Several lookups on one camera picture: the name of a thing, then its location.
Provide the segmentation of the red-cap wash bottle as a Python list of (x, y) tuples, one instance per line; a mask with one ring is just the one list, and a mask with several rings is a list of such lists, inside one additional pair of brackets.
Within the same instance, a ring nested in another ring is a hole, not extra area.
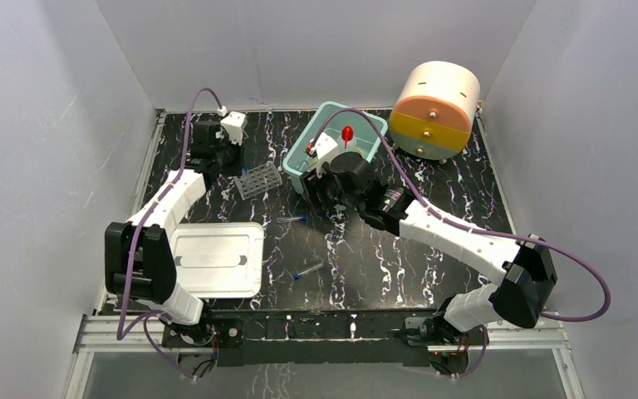
[(357, 152), (358, 140), (355, 138), (354, 130), (351, 126), (345, 126), (341, 130), (340, 150), (341, 153)]

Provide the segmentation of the clear test tube rack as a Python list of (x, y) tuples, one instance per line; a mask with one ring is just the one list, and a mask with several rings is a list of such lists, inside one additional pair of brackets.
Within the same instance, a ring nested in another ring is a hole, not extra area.
[(234, 176), (233, 182), (242, 200), (249, 200), (279, 187), (282, 177), (272, 162), (259, 165), (252, 169), (244, 168), (241, 175)]

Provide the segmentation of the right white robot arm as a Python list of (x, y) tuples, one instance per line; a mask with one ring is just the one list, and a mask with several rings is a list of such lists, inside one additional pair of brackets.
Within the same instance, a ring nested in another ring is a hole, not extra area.
[(314, 207), (342, 205), (370, 227), (429, 245), (481, 273), (488, 283), (455, 294), (435, 315), (405, 320), (396, 336), (411, 346), (457, 344), (479, 326), (508, 322), (534, 328), (557, 282), (542, 239), (510, 241), (478, 234), (477, 226), (438, 211), (403, 185), (386, 184), (355, 152), (314, 166), (301, 177), (303, 197)]

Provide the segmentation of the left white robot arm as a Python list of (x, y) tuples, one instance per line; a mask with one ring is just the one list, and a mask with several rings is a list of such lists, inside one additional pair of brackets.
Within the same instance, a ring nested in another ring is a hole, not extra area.
[(118, 339), (135, 325), (126, 320), (130, 301), (146, 306), (189, 345), (205, 346), (213, 339), (216, 332), (208, 304), (178, 281), (170, 239), (220, 175), (241, 172), (246, 124), (239, 112), (221, 121), (187, 121), (179, 167), (169, 172), (140, 211), (107, 226), (105, 286), (108, 293), (120, 296)]

